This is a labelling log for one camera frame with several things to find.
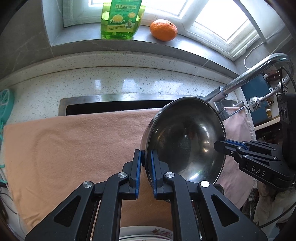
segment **metal bowl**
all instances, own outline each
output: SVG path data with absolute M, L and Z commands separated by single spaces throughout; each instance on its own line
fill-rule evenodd
M 225 162 L 225 155 L 215 151 L 214 143 L 225 139 L 224 126 L 207 102 L 184 97 L 167 104 L 151 120 L 141 141 L 149 182 L 148 154 L 157 150 L 159 160 L 166 162 L 171 172 L 195 183 L 207 180 L 214 184 Z

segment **stainless steel sink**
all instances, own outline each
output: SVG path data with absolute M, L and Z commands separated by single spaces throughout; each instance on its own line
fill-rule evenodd
M 184 96 L 188 95 L 106 94 L 65 98 L 60 100 L 59 116 L 162 108 L 173 100 Z M 237 102 L 223 100 L 222 103 L 225 107 L 232 107 Z

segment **white plate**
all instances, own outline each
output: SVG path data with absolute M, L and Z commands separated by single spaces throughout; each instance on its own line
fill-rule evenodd
M 145 239 L 149 239 L 149 241 L 173 240 L 173 232 L 171 230 L 155 226 L 130 226 L 120 228 L 119 239 L 123 239 L 122 241 L 142 241 Z
M 159 238 L 147 238 L 147 237 L 138 237 L 138 238 L 128 238 L 124 239 L 124 241 L 164 241 L 165 239 Z
M 126 236 L 140 236 L 140 235 L 157 235 L 169 238 L 173 240 L 173 232 L 160 227 L 155 226 L 130 226 L 120 228 L 119 237 Z
M 154 235 L 154 234 L 141 234 L 141 235 L 124 236 L 124 237 L 120 237 L 119 240 L 125 241 L 128 238 L 158 238 L 158 239 L 162 239 L 162 240 L 171 240 L 168 237 L 164 237 L 164 236 L 161 236 L 161 235 Z

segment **white countertop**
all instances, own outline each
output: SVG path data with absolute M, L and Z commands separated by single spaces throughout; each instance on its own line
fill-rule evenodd
M 60 71 L 13 85 L 15 104 L 7 124 L 57 116 L 62 98 L 116 93 L 205 96 L 220 85 L 191 74 L 141 67 Z M 234 93 L 228 99 L 237 101 Z

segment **bottle label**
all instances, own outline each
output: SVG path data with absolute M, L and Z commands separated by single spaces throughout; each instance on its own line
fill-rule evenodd
M 142 0 L 112 0 L 107 25 L 108 32 L 132 32 Z

